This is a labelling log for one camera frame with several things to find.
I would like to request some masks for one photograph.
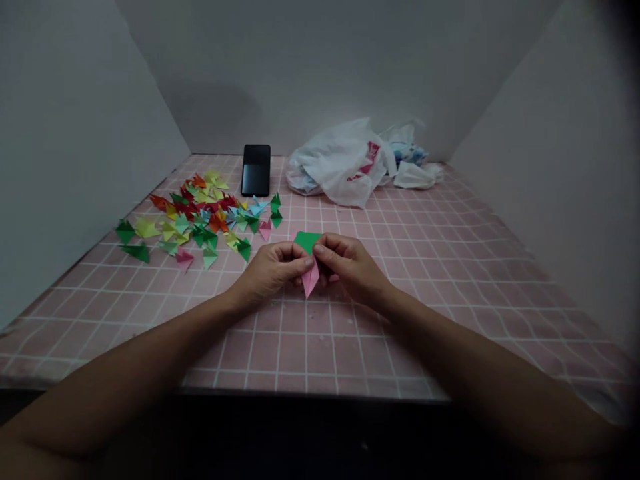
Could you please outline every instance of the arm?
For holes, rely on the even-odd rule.
[[[314,254],[355,301],[398,327],[451,396],[524,452],[541,459],[583,459],[607,452],[617,429],[570,390],[500,345],[398,290],[362,244],[325,234]]]
[[[10,420],[0,429],[3,467],[16,478],[38,465],[39,477],[70,476],[176,386],[229,326],[287,281],[299,284],[312,264],[292,242],[260,248],[228,291],[102,354]]]

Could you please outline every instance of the grid pattern tablecloth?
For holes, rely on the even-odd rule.
[[[271,184],[284,220],[271,242],[302,231],[358,237],[391,281],[456,322],[512,350],[555,378],[611,399],[629,389],[631,366],[452,167],[428,191],[378,188],[366,210],[286,185],[274,157]],[[154,193],[169,198],[184,180],[219,170],[240,198],[241,157],[192,155]],[[150,200],[129,216],[165,218]],[[247,229],[252,257],[264,242]],[[16,319],[0,339],[4,386],[46,387],[102,352],[228,288],[245,267],[223,241],[203,270],[201,249],[181,275],[175,259],[145,242],[151,262],[119,248],[112,231]],[[184,386],[440,399],[444,394],[374,312],[352,304],[340,282],[308,300],[285,289],[230,329],[192,368]]]

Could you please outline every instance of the hand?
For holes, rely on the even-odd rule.
[[[242,309],[257,308],[286,282],[302,285],[300,276],[311,270],[313,260],[294,242],[263,245],[240,278],[227,291]]]
[[[393,288],[360,240],[325,233],[313,246],[313,254],[319,260],[321,285],[336,273],[358,303],[375,306],[382,294]]]

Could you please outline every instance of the smartphone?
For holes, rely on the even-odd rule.
[[[269,145],[245,145],[242,162],[242,185],[244,197],[266,197],[269,194],[271,174],[271,147]]]

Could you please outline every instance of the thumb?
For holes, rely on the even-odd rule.
[[[346,263],[348,262],[346,258],[342,258],[333,250],[328,249],[324,245],[320,245],[319,243],[313,246],[313,254],[318,258],[318,260],[320,260],[338,275],[340,275],[340,270],[344,269],[346,267]]]
[[[304,257],[290,262],[281,263],[280,265],[280,269],[286,280],[291,280],[311,270],[313,266],[313,259],[311,257]]]

